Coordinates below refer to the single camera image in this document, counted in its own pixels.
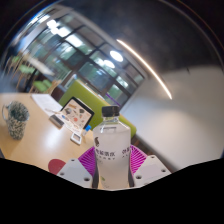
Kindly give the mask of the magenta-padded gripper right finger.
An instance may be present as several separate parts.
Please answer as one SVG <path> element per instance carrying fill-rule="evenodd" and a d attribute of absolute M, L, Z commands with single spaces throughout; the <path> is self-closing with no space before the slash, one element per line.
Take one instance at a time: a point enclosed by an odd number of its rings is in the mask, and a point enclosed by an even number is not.
<path fill-rule="evenodd" d="M 146 155 L 142 150 L 132 145 L 130 147 L 129 186 L 140 188 L 159 180 L 171 172 L 156 155 Z"/>

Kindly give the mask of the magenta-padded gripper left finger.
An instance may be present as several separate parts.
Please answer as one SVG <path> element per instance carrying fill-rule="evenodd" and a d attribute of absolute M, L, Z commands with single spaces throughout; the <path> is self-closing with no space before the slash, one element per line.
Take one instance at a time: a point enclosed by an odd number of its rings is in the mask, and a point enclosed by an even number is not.
<path fill-rule="evenodd" d="M 95 173 L 95 152 L 94 147 L 91 147 L 79 158 L 70 159 L 57 175 L 81 187 L 91 188 Z"/>

